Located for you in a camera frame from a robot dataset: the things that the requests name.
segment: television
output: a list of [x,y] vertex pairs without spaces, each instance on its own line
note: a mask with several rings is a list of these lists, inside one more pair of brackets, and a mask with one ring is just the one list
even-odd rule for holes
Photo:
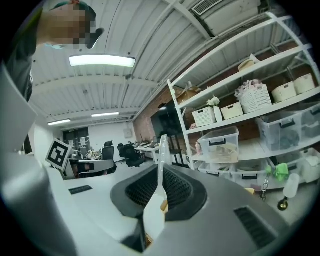
[[164,134],[173,136],[183,133],[173,100],[159,108],[157,113],[151,117],[151,122],[158,142]]

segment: qr code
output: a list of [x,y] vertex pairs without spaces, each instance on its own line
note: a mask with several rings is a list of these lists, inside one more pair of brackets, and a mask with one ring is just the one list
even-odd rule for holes
[[71,147],[69,145],[64,144],[57,139],[54,139],[46,156],[46,161],[52,164],[54,167],[63,170],[66,166],[66,162],[70,152]]

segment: rectangular light fixture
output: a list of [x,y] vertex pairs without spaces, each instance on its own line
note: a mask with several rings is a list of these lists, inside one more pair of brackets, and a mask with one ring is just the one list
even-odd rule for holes
[[114,112],[114,113],[103,113],[103,114],[92,114],[91,116],[93,118],[97,118],[97,117],[105,117],[105,116],[117,116],[119,115],[119,112]]
[[72,67],[83,65],[113,65],[132,68],[136,63],[136,59],[133,57],[120,57],[105,54],[70,56],[69,61]]
[[64,123],[69,123],[69,122],[71,122],[70,119],[56,121],[56,122],[49,122],[48,126],[55,126],[55,125],[60,125],[60,124],[64,124]]

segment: cap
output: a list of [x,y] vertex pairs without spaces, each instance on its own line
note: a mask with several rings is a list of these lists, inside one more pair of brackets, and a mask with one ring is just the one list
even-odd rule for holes
[[[90,26],[92,26],[92,24],[93,24],[95,27],[96,26],[96,17],[97,17],[96,12],[83,1],[72,1],[72,2],[79,7],[80,11],[86,11],[89,14]],[[53,9],[68,5],[69,3],[70,3],[70,1],[64,1],[64,2],[58,3]],[[85,38],[84,38],[85,46],[88,49],[92,49],[96,45],[97,41],[99,40],[99,38],[102,36],[102,34],[104,32],[105,32],[105,29],[101,27],[101,28],[98,28],[93,33],[91,33],[91,32],[85,33]]]

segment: ceiling light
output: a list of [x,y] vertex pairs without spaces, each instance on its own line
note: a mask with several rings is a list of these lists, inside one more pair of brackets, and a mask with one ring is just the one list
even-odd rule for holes
[[48,126],[55,126],[55,125],[59,125],[59,124],[69,123],[69,122],[71,122],[70,119],[56,121],[56,122],[49,122]]
[[136,59],[132,57],[94,54],[70,56],[69,61],[72,67],[82,65],[113,65],[132,68],[135,65]]
[[97,118],[97,117],[104,117],[104,116],[116,116],[119,115],[119,112],[114,112],[114,113],[103,113],[103,114],[92,114],[91,116],[93,118]]

